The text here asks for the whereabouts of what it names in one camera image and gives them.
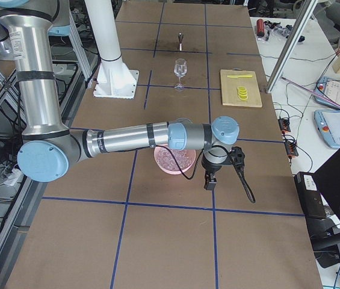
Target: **electronic component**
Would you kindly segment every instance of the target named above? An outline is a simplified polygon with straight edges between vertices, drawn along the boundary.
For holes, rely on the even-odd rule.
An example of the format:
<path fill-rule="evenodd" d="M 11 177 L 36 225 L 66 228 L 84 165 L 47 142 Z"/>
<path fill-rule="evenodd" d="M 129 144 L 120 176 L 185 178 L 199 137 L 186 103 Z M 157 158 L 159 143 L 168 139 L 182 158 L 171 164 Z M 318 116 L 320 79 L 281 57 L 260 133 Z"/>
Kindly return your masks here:
<path fill-rule="evenodd" d="M 285 138 L 285 150 L 289 158 L 295 158 L 299 156 L 297 151 L 297 144 L 295 140 Z"/>
<path fill-rule="evenodd" d="M 290 119 L 287 117 L 279 118 L 278 119 L 278 125 L 279 129 L 282 132 L 282 134 L 285 134 L 287 132 L 291 132 L 290 130 Z"/>
<path fill-rule="evenodd" d="M 313 173 L 298 172 L 294 176 L 294 182 L 304 215 L 322 220 L 326 218 L 326 212 L 312 175 Z"/>
<path fill-rule="evenodd" d="M 340 111 L 316 110 L 314 119 L 327 145 L 331 148 L 340 148 Z"/>
<path fill-rule="evenodd" d="M 340 105 L 340 81 L 324 76 L 319 80 L 314 91 L 320 95 L 327 96 Z M 318 96 L 315 96 L 315 100 L 321 104 L 336 108 L 324 99 L 320 99 Z"/>

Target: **black cable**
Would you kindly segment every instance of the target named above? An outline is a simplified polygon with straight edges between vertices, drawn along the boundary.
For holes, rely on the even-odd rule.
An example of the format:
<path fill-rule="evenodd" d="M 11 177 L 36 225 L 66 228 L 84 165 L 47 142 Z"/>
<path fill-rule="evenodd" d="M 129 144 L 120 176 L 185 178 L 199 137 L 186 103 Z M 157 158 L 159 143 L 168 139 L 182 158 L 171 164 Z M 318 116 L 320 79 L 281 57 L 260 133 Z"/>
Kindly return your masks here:
<path fill-rule="evenodd" d="M 92 53 L 94 55 L 98 55 L 99 56 L 99 53 L 98 52 L 95 52 L 95 51 L 91 51 L 89 50 L 88 48 L 85 48 L 83 45 L 81 46 L 85 51 L 88 51 L 89 53 Z"/>
<path fill-rule="evenodd" d="M 64 80 L 59 79 L 57 77 L 55 79 L 56 79 L 56 81 L 60 81 L 60 82 L 62 82 L 64 84 L 64 92 L 63 92 L 63 96 L 62 97 L 65 97 L 66 93 L 67 93 L 67 89 L 68 89 L 67 83 Z M 60 94 L 60 89 L 59 89 L 59 85 L 58 85 L 57 82 L 56 82 L 56 88 L 57 88 L 57 94 L 59 95 Z"/>
<path fill-rule="evenodd" d="M 0 223 L 0 233 L 2 232 L 2 230 L 3 230 L 4 226 L 5 226 L 5 222 L 7 221 L 8 216 L 9 216 L 9 214 L 11 213 L 11 210 L 12 210 L 13 206 L 15 205 L 15 203 L 16 203 L 16 201 L 17 201 L 17 198 L 18 198 L 19 195 L 20 195 L 21 190 L 23 189 L 23 186 L 24 186 L 24 183 L 25 183 L 25 180 L 26 180 L 26 179 L 27 179 L 27 178 L 26 178 L 25 176 L 23 176 L 23 178 L 22 178 L 22 180 L 21 180 L 21 182 L 20 182 L 19 189 L 17 190 L 16 195 L 12 198 L 12 201 L 11 201 L 11 203 L 10 203 L 10 205 L 9 205 L 9 208 L 8 208 L 7 212 L 6 212 L 5 215 L 1 218 L 1 223 Z"/>
<path fill-rule="evenodd" d="M 340 225 L 340 223 L 335 224 L 335 225 L 333 225 L 333 226 L 327 228 L 326 230 L 324 230 L 324 232 L 326 232 L 326 231 L 328 231 L 328 230 L 330 230 L 330 229 L 332 229 L 332 228 L 334 228 L 334 227 L 337 227 L 337 226 L 339 226 L 339 225 Z M 319 235 L 321 235 L 321 234 L 322 234 L 322 233 L 314 234 L 314 235 L 311 235 L 309 238 L 311 239 L 312 237 L 314 237 L 314 236 L 319 236 Z"/>
<path fill-rule="evenodd" d="M 179 171 L 181 172 L 182 176 L 184 176 L 187 180 L 192 180 L 192 179 L 194 178 L 195 172 L 196 172 L 196 168 L 197 168 L 197 165 L 198 165 L 198 161 L 199 161 L 200 156 L 201 156 L 202 153 L 203 153 L 203 150 L 200 151 L 200 153 L 199 153 L 199 155 L 198 155 L 198 157 L 197 157 L 197 159 L 196 159 L 196 161 L 195 161 L 195 166 L 194 166 L 194 170 L 193 170 L 192 175 L 191 175 L 191 176 L 187 176 L 187 175 L 183 172 L 182 168 L 180 167 L 180 165 L 179 165 L 178 161 L 176 160 L 176 158 L 175 158 L 174 154 L 172 153 L 172 151 L 171 151 L 167 146 L 160 146 L 160 145 L 157 145 L 157 146 L 158 146 L 159 148 L 164 148 L 164 149 L 166 149 L 166 150 L 170 153 L 170 155 L 172 156 L 172 158 L 173 158 L 174 161 L 175 161 L 176 166 L 178 167 Z"/>
<path fill-rule="evenodd" d="M 307 172 L 310 172 L 313 168 L 313 165 L 314 165 L 312 157 L 304 149 L 302 149 L 301 147 L 298 146 L 297 139 L 295 137 L 293 137 L 292 135 L 289 135 L 289 134 L 285 134 L 285 135 L 283 135 L 283 137 L 284 137 L 285 141 L 288 141 L 290 144 L 292 144 L 294 148 L 300 149 L 301 151 L 303 151 L 309 157 L 311 165 L 310 165 L 310 169 Z"/>
<path fill-rule="evenodd" d="M 294 60 L 302 60 L 302 61 L 309 61 L 309 62 L 316 62 L 316 61 L 320 61 L 320 60 L 326 60 L 332 56 L 334 56 L 335 53 L 333 53 L 332 55 L 329 55 L 328 57 L 324 57 L 324 58 L 319 58 L 319 59 L 314 59 L 314 60 L 310 60 L 310 59 L 303 59 L 303 58 L 294 58 L 294 57 L 289 57 L 289 59 L 294 59 Z M 261 54 L 261 57 L 264 58 L 273 58 L 273 59 L 279 59 L 279 57 L 274 57 L 274 56 L 265 56 Z"/>
<path fill-rule="evenodd" d="M 254 197 L 254 194 L 253 194 L 252 189 L 250 188 L 249 184 L 247 183 L 247 181 L 246 181 L 246 179 L 245 179 L 245 177 L 244 177 L 243 168 L 242 168 L 242 169 L 239 169 L 239 168 L 235 165 L 235 162 L 234 162 L 234 160 L 232 159 L 232 156 L 231 156 L 230 152 L 229 152 L 224 146 L 220 146 L 220 145 L 217 145 L 217 144 L 216 144 L 216 145 L 212 146 L 212 148 L 220 148 L 220 149 L 224 150 L 224 152 L 226 153 L 227 157 L 229 158 L 229 160 L 230 160 L 232 166 L 233 166 L 234 169 L 235 169 L 236 174 L 238 175 L 238 177 L 239 177 L 239 179 L 240 179 L 240 181 L 241 181 L 241 183 L 242 183 L 242 185 L 243 185 L 243 188 L 244 188 L 244 190 L 245 190 L 245 192 L 246 192 L 247 198 L 249 199 L 249 201 L 250 201 L 251 203 L 254 204 L 254 203 L 256 202 L 256 201 L 255 201 L 255 197 Z"/>
<path fill-rule="evenodd" d="M 21 93 L 20 92 L 19 92 L 19 96 L 18 96 L 18 99 L 17 99 L 17 125 L 19 127 L 19 131 L 21 132 L 22 128 L 21 128 Z M 23 144 L 23 138 L 22 138 L 21 134 L 19 134 L 19 141 L 20 141 L 20 144 L 22 145 Z"/>
<path fill-rule="evenodd" d="M 303 118 L 304 112 L 300 111 L 298 108 L 292 106 L 292 105 L 289 103 L 289 94 L 288 94 L 288 86 L 289 86 L 289 84 L 290 84 L 290 83 L 287 83 L 287 85 L 286 85 L 286 87 L 285 87 L 286 103 L 287 103 L 287 105 L 288 105 L 289 107 L 291 107 L 291 108 L 295 109 L 296 111 L 298 111 L 298 112 L 301 114 L 300 118 L 302 119 L 302 118 Z"/>

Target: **pink bowl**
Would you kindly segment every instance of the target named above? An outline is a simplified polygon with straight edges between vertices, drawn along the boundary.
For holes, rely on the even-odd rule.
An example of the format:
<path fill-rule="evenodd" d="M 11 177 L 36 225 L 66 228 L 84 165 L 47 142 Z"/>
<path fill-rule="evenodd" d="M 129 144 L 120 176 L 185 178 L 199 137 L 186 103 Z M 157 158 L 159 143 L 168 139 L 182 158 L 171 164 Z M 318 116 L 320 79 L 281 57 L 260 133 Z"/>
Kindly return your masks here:
<path fill-rule="evenodd" d="M 181 174 L 181 171 L 178 169 L 178 167 L 176 166 L 175 162 L 173 161 L 172 159 L 172 163 L 173 163 L 173 166 L 176 167 L 176 170 L 169 170 L 169 169 L 166 169 L 162 166 L 162 164 L 160 163 L 161 162 L 161 157 L 160 157 L 160 152 L 161 151 L 166 151 L 166 149 L 164 148 L 161 148 L 159 146 L 157 146 L 153 152 L 153 157 L 156 161 L 156 163 L 158 164 L 158 166 L 161 168 L 161 170 L 163 172 L 166 172 L 166 173 L 169 173 L 171 175 L 180 175 Z M 195 162 L 195 158 L 196 158 L 196 152 L 194 149 L 187 149 L 187 150 L 184 150 L 185 152 L 185 158 L 189 158 L 191 163 L 187 166 L 184 166 L 182 167 L 182 165 L 180 164 L 182 162 L 182 160 L 179 160 L 178 158 L 176 158 L 176 160 L 179 162 L 180 166 L 181 166 L 181 169 L 183 172 L 186 172 L 190 167 L 193 166 L 194 162 Z"/>

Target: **blue tape grid line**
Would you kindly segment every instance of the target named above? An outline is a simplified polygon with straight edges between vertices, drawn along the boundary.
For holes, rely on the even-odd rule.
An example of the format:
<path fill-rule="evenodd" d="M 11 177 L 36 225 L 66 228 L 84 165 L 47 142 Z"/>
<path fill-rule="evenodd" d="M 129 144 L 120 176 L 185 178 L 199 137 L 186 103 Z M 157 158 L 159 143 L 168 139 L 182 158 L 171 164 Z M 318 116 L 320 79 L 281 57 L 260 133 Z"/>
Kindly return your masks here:
<path fill-rule="evenodd" d="M 79 199 L 75 197 L 53 197 L 44 196 L 43 200 L 63 200 L 69 202 L 86 202 L 86 203 L 100 203 L 100 204 L 113 204 L 113 205 L 129 205 L 137 207 L 154 207 L 154 208 L 169 208 L 180 210 L 197 210 L 197 211 L 216 211 L 225 213 L 239 213 L 239 214 L 256 214 L 256 215 L 272 215 L 272 216 L 287 216 L 287 217 L 304 217 L 303 214 L 294 213 L 279 213 L 279 212 L 266 212 L 266 211 L 250 211 L 250 210 L 235 210 L 235 209 L 223 209 L 223 208 L 208 208 L 208 207 L 193 207 L 193 206 L 179 206 L 179 205 L 163 205 L 163 204 L 149 204 L 139 202 L 122 202 L 117 200 L 99 200 L 99 199 Z"/>
<path fill-rule="evenodd" d="M 139 24 L 164 24 L 164 25 L 181 25 L 181 26 L 206 26 L 206 24 L 190 24 L 190 23 L 167 23 L 167 22 L 146 22 L 146 21 L 128 21 L 128 20 L 116 20 L 120 23 L 139 23 Z M 234 27 L 234 28 L 252 28 L 251 26 L 238 26 L 238 25 L 207 25 L 211 27 Z"/>
<path fill-rule="evenodd" d="M 261 56 L 260 54 L 248 54 L 248 53 L 230 53 L 228 52 L 227 55 L 245 55 L 245 56 Z"/>
<path fill-rule="evenodd" d="M 138 86 L 148 86 L 147 84 L 138 84 Z M 170 85 L 157 85 L 157 84 L 150 84 L 150 87 L 164 87 L 164 88 L 171 88 L 173 89 L 173 86 Z M 191 87 L 191 86 L 185 86 L 186 89 L 199 89 L 199 90 L 207 90 L 207 87 Z"/>
<path fill-rule="evenodd" d="M 164 11 L 164 3 L 162 5 L 162 13 L 160 14 L 160 20 L 159 20 L 159 25 L 158 25 L 158 33 L 156 35 L 155 48 L 154 48 L 153 56 L 152 56 L 153 58 L 155 58 L 156 47 L 158 47 L 158 38 L 159 38 L 160 26 L 161 26 L 161 23 L 162 23 L 163 11 Z"/>
<path fill-rule="evenodd" d="M 128 200 L 129 200 L 129 195 L 131 193 L 132 180 L 134 179 L 135 165 L 136 165 L 137 156 L 138 156 L 138 151 L 135 151 L 134 162 L 132 163 L 132 169 L 131 169 L 131 177 L 129 179 L 127 198 L 126 198 L 126 203 L 125 203 L 125 207 L 124 207 L 122 227 L 120 228 L 119 241 L 117 243 L 116 256 L 115 256 L 115 262 L 114 262 L 114 270 L 112 272 L 110 289 L 114 288 L 115 275 L 116 275 L 116 269 L 117 269 L 117 262 L 119 260 L 120 247 L 122 245 L 123 231 L 124 231 L 124 226 L 125 226 L 126 216 L 127 216 L 127 209 L 128 209 Z"/>
<path fill-rule="evenodd" d="M 208 94 L 208 122 L 211 123 L 211 100 L 210 100 L 210 75 L 208 66 L 208 41 L 207 41 L 207 12 L 205 4 L 205 33 L 206 33 L 206 63 L 207 63 L 207 94 Z"/>
<path fill-rule="evenodd" d="M 180 53 L 199 53 L 205 54 L 206 51 L 187 51 L 187 50 L 166 50 L 166 49 L 147 49 L 147 48 L 120 48 L 120 50 L 135 50 L 135 51 L 156 51 L 156 52 L 180 52 Z"/>
<path fill-rule="evenodd" d="M 217 214 L 215 209 L 215 191 L 211 192 L 212 196 L 212 229 L 214 235 L 214 264 L 215 264 L 215 289 L 219 289 L 219 271 L 218 271 L 218 242 L 217 242 Z"/>
<path fill-rule="evenodd" d="M 208 122 L 211 123 L 211 98 L 210 98 L 210 76 L 208 65 L 208 33 L 207 33 L 207 8 L 205 6 L 205 33 L 206 33 L 206 66 L 207 66 L 207 93 L 208 93 Z M 215 212 L 215 191 L 211 192 L 212 198 L 212 230 L 214 235 L 214 268 L 215 268 L 215 289 L 219 289 L 218 273 L 218 247 L 217 247 L 217 219 Z"/>
<path fill-rule="evenodd" d="M 147 107 L 148 93 L 150 91 L 151 76 L 152 76 L 152 70 L 150 70 L 150 76 L 148 77 L 148 85 L 147 85 L 147 90 L 146 90 L 146 99 L 144 100 L 144 105 L 143 105 L 144 109 L 146 109 L 146 107 Z"/>

